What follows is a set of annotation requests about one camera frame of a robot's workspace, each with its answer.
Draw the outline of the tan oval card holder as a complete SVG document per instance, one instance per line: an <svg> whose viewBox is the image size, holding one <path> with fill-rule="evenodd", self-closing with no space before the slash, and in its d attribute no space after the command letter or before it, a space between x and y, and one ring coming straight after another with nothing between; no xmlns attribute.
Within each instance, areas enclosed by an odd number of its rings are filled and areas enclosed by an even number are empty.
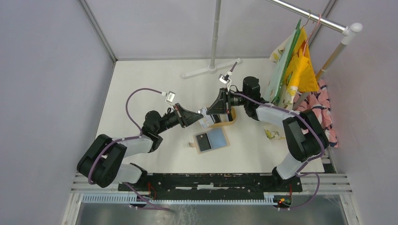
<svg viewBox="0 0 398 225"><path fill-rule="evenodd" d="M203 118L199 120L200 125L203 128L214 128L229 126L235 122L237 117L235 108L232 107L230 113L228 114L209 114L207 115L207 108L202 108L198 113L203 115Z"/></svg>

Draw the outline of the thin white card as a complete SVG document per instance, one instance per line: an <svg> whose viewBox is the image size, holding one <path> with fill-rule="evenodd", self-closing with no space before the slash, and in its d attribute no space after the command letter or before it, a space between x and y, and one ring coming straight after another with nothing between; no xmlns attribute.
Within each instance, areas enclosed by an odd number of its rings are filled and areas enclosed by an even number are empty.
<svg viewBox="0 0 398 225"><path fill-rule="evenodd" d="M203 107L199 110L199 113L203 115L203 118L199 120L200 125L203 129L207 129L214 125L214 120L211 115L207 114L207 108Z"/></svg>

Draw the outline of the light blue card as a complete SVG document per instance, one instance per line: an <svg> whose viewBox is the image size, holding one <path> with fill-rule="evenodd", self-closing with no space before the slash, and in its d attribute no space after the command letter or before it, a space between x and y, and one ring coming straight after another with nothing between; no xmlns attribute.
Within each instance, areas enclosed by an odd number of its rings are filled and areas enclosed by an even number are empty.
<svg viewBox="0 0 398 225"><path fill-rule="evenodd" d="M220 127L208 131L207 135L210 140L212 150L223 148L228 145L224 131Z"/></svg>

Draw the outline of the wooden card tray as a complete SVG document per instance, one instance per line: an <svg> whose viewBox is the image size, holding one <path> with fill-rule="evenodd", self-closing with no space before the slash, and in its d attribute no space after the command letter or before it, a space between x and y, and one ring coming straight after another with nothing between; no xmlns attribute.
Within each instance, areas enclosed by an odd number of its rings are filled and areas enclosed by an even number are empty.
<svg viewBox="0 0 398 225"><path fill-rule="evenodd" d="M212 128L206 132L193 135L193 141L188 142L191 148L195 148L198 154L230 146L230 142L223 127Z"/></svg>

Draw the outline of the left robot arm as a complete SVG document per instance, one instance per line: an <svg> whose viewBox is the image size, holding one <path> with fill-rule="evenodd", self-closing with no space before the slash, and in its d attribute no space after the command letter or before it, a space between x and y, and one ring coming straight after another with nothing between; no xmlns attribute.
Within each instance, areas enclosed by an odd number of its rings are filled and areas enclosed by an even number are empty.
<svg viewBox="0 0 398 225"><path fill-rule="evenodd" d="M136 191L142 191L147 186L147 171L133 163L124 164L123 159L154 152L163 141L160 133L175 126L186 128L203 117L201 113L184 109L179 103L164 115L149 111L137 136L116 139L106 134L97 136L78 162L77 172L85 176L90 184L101 188L114 182L127 182Z"/></svg>

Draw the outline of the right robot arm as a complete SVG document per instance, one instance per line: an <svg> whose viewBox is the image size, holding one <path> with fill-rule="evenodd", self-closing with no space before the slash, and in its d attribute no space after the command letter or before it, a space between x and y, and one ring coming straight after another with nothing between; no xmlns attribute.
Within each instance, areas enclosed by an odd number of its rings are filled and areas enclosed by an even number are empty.
<svg viewBox="0 0 398 225"><path fill-rule="evenodd" d="M266 101L261 97L256 77L245 77L241 91L230 89L230 75L220 75L219 80L225 87L220 88L216 100L206 109L207 115L229 114L233 107L243 106L249 118L283 128L289 152L273 169L271 186L284 191L290 185L290 178L298 176L308 162L321 157L329 145L315 113L288 110Z"/></svg>

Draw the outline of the cards in holder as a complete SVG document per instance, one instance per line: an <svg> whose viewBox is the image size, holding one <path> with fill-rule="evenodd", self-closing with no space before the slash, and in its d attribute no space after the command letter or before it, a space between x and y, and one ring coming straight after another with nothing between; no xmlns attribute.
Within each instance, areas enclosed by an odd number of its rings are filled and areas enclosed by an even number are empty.
<svg viewBox="0 0 398 225"><path fill-rule="evenodd" d="M233 121L231 114L212 114L211 117L214 123L226 123Z"/></svg>

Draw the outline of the white clothes rack stand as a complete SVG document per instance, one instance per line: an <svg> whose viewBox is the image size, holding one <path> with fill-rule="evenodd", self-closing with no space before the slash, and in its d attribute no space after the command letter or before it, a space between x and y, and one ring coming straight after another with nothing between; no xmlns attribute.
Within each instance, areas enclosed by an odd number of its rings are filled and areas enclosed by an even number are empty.
<svg viewBox="0 0 398 225"><path fill-rule="evenodd" d="M193 78L196 76L204 75L204 74L215 74L218 70L225 69L225 68L231 68L234 65L239 65L243 61L240 58L224 62L224 63L219 63L216 64L216 49L217 49L217 42L218 42L218 31L219 31L219 22L220 22L220 15L221 15L221 5L222 1L217 0L216 5L215 5L215 16L214 16L214 27L213 27L213 35L212 35L212 46L211 46L211 57L210 57L210 63L207 67L197 69L191 72L186 72L182 73L181 77L183 79L189 79Z"/></svg>

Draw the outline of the yellow garment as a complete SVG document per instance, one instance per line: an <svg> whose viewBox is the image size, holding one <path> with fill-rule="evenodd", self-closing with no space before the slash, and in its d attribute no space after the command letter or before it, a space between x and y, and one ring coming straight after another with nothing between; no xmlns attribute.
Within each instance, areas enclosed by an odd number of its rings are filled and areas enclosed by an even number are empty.
<svg viewBox="0 0 398 225"><path fill-rule="evenodd" d="M314 92L319 88L306 41L306 30L301 29L284 77L286 93L292 97L297 92Z"/></svg>

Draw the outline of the pink patterned garment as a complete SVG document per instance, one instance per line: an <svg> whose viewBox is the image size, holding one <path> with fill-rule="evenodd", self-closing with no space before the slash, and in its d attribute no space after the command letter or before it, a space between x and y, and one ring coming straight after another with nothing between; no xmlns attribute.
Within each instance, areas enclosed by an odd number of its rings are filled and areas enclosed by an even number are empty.
<svg viewBox="0 0 398 225"><path fill-rule="evenodd" d="M310 92L299 105L297 110L301 112L312 110L328 138L329 146L332 148L338 148L338 139L331 118L331 107L327 85L323 79L320 79L318 81L318 86L318 91Z"/></svg>

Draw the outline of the pink clothes hanger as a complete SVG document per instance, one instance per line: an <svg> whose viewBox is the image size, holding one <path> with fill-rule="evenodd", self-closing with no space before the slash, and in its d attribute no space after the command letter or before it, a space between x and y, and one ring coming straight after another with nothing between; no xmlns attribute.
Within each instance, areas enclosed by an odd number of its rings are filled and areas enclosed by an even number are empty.
<svg viewBox="0 0 398 225"><path fill-rule="evenodd" d="M310 35L308 36L308 38L305 41L305 45L303 48L303 56L305 55L309 40L311 39L312 35L315 33L316 29L319 27L320 23L321 23L321 14L319 14L316 25L314 26L313 30L311 31Z"/></svg>

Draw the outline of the wooden rack pole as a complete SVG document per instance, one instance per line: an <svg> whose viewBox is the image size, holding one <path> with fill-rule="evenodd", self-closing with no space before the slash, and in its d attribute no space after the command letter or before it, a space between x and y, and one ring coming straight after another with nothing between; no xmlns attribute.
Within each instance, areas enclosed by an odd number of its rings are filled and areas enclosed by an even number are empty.
<svg viewBox="0 0 398 225"><path fill-rule="evenodd" d="M331 56L328 58L328 60L324 63L322 68L318 71L316 74L315 78L317 81L321 78L321 76L326 73L329 69L329 67L335 62L337 57L342 53L342 51L347 47L347 45L340 43L337 48L334 50L334 52L331 54ZM301 96L298 98L298 100L294 103L293 105L293 110L297 110L298 107L301 105L301 103L307 98L307 96L310 94L310 92L303 92Z"/></svg>

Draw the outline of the metal hanging rod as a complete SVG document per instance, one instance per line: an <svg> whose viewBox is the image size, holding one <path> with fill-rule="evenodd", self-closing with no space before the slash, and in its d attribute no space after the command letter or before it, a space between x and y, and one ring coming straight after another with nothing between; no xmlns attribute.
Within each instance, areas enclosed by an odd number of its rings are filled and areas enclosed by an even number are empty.
<svg viewBox="0 0 398 225"><path fill-rule="evenodd" d="M268 2L271 2L274 5L277 5L279 7L287 9L291 12L294 12L300 16L306 17L306 18L310 19L311 21L320 22L321 25L323 25L329 29L332 29L334 31L337 31L344 36L350 36L351 32L360 33L363 30L363 25L359 22L355 22L355 23L351 24L350 26L345 26L345 25L339 24L337 22L334 22L332 20L329 20L326 17L319 17L317 14L310 13L309 10L302 9L298 6L292 5L283 0L268 0Z"/></svg>

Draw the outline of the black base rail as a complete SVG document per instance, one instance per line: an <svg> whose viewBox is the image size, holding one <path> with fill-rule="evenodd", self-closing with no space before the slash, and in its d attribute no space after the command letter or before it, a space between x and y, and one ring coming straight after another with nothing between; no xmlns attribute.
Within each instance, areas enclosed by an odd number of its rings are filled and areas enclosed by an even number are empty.
<svg viewBox="0 0 398 225"><path fill-rule="evenodd" d="M303 190L300 178L277 181L270 173L149 173L130 186L155 200L263 200Z"/></svg>

